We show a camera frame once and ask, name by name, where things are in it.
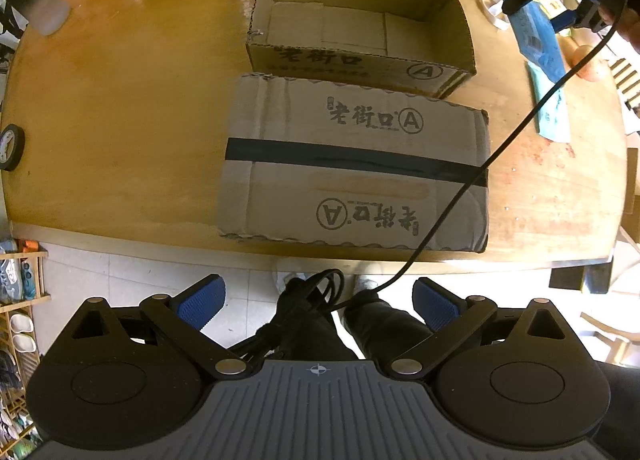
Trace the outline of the blue wet wipes pack barcode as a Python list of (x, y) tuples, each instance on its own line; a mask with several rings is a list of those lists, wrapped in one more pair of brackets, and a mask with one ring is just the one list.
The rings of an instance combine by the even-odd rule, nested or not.
[(506, 14), (514, 31), (520, 52), (536, 64), (552, 82), (558, 82), (565, 74), (561, 49), (548, 16), (535, 2), (529, 2), (514, 13), (506, 12), (502, 0), (502, 12)]

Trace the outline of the blue wet wipes pack wave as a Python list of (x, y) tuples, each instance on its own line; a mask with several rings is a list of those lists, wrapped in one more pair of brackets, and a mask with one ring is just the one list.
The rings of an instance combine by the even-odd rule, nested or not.
[[(532, 62), (527, 62), (527, 69), (535, 95), (535, 101), (540, 102), (553, 87), (553, 82), (544, 71)], [(536, 115), (537, 133), (544, 139), (555, 143), (570, 142), (570, 116), (564, 90), (557, 90), (544, 103)]]

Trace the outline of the right white shoe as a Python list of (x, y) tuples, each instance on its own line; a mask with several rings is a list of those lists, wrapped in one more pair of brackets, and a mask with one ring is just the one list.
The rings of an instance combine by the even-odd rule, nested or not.
[(353, 295), (359, 295), (362, 292), (380, 292), (395, 282), (393, 276), (378, 274), (362, 274), (356, 275), (354, 280)]

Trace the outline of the white shoe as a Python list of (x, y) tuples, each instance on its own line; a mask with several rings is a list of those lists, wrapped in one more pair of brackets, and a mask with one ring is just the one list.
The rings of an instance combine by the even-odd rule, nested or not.
[(301, 269), (295, 269), (295, 271), (289, 271), (288, 269), (285, 269), (285, 271), (280, 271), (280, 269), (275, 269), (272, 272), (272, 279), (277, 292), (279, 293), (279, 295), (282, 295), (286, 288), (286, 285), (290, 280), (292, 280), (293, 278), (307, 280), (312, 275), (314, 275), (314, 272), (302, 271)]
[(359, 295), (362, 292), (380, 292), (395, 282), (393, 276), (378, 274), (362, 274), (356, 275), (354, 280), (353, 295)]

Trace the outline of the white elastic band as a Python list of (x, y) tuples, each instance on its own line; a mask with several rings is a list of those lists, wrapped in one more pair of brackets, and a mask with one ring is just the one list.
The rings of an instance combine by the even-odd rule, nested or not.
[(503, 0), (478, 0), (478, 5), (492, 26), (501, 31), (511, 28), (509, 17), (502, 10)]

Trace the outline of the left white shoe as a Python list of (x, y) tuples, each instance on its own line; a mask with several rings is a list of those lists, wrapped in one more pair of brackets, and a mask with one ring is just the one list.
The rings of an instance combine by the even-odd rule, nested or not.
[(280, 269), (275, 269), (272, 272), (272, 279), (277, 292), (279, 293), (279, 295), (282, 295), (286, 288), (286, 285), (290, 280), (292, 280), (293, 278), (307, 280), (312, 275), (314, 275), (314, 272), (302, 271), (301, 269), (295, 269), (295, 271), (289, 271), (288, 269), (285, 269), (285, 271), (280, 271)]

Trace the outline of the wooden chair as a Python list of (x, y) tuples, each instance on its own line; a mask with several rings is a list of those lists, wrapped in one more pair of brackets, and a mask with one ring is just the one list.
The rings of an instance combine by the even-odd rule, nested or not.
[(608, 62), (623, 110), (625, 133), (639, 131), (640, 77), (639, 64), (625, 57), (614, 56)]

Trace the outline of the wooden shoe rack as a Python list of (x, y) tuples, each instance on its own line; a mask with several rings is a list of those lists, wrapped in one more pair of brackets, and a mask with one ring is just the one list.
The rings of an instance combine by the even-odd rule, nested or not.
[(47, 251), (35, 241), (1, 242), (1, 457), (24, 459), (41, 443), (26, 402), (40, 363), (32, 309), (49, 300), (42, 265)]

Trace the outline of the black tape roll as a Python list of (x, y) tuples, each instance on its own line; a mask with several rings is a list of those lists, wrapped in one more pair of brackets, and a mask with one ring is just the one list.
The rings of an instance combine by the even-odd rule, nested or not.
[(13, 171), (20, 163), (25, 147), (24, 130), (16, 124), (9, 124), (1, 133), (0, 169)]

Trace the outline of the open cardboard box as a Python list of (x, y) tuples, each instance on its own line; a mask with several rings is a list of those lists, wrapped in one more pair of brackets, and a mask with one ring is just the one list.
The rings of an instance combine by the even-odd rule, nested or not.
[(459, 0), (255, 0), (254, 72), (446, 98), (476, 74)]

